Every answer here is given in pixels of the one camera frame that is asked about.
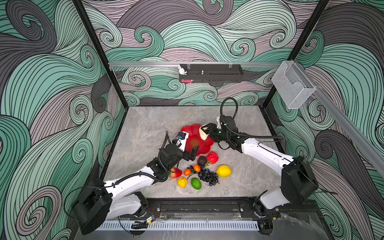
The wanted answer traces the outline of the dark maroon fake fruit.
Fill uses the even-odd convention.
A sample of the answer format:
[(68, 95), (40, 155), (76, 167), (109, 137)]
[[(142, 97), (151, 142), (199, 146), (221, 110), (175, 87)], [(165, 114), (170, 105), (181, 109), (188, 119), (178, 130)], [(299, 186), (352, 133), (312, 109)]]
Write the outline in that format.
[(197, 161), (198, 166), (200, 166), (201, 168), (205, 167), (207, 163), (208, 163), (208, 160), (204, 156), (200, 156)]

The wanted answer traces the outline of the red flower-shaped fruit bowl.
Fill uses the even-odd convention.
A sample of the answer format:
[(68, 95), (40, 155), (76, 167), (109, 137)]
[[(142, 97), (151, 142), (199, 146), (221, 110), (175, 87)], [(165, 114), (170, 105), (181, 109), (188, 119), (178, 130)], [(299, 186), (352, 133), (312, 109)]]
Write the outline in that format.
[(211, 151), (212, 145), (215, 143), (211, 138), (207, 137), (203, 140), (200, 136), (200, 127), (201, 125), (194, 124), (190, 126), (184, 126), (181, 131), (188, 133), (188, 138), (186, 141), (185, 149), (188, 151), (192, 151), (193, 148), (199, 147), (197, 151), (197, 156), (206, 155)]

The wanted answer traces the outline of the red fake apple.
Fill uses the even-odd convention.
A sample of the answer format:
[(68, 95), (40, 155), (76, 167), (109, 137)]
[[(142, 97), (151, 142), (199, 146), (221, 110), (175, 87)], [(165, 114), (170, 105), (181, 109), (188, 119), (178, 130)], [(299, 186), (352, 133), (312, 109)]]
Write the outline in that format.
[(219, 160), (219, 156), (215, 152), (210, 152), (206, 158), (210, 165), (217, 163)]

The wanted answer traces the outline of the cream fake pear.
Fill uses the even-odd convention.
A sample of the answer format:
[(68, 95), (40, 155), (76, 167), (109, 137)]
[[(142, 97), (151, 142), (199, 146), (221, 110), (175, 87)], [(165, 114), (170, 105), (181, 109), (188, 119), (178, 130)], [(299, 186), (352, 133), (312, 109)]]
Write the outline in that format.
[(201, 126), (201, 127), (199, 128), (200, 138), (201, 138), (203, 141), (205, 141), (205, 140), (209, 137), (210, 133), (211, 133), (211, 127), (210, 127), (209, 124), (208, 124), (208, 125)]

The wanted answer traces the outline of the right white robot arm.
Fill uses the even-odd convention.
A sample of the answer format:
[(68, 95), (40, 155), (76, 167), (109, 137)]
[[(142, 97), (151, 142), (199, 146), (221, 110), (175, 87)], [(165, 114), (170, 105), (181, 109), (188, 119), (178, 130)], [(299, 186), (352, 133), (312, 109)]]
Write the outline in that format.
[(231, 149), (255, 158), (281, 177), (279, 187), (257, 197), (256, 207), (260, 212), (285, 204), (302, 204), (319, 189), (315, 174), (304, 157), (280, 153), (254, 137), (233, 132), (227, 124), (220, 128), (213, 123), (204, 125), (199, 134), (203, 140), (211, 138), (216, 143), (226, 142)]

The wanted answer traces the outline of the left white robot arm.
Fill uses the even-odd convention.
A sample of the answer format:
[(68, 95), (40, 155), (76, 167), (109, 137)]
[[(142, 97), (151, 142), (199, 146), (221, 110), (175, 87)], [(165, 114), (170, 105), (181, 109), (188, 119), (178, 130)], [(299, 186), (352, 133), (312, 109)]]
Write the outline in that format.
[(172, 167), (180, 160), (194, 161), (198, 150), (199, 147), (191, 151), (181, 150), (178, 145), (168, 144), (138, 172), (112, 181), (104, 182), (100, 178), (92, 180), (71, 204), (82, 235), (95, 231), (106, 220), (122, 215), (145, 215), (148, 201), (139, 190), (165, 182)]

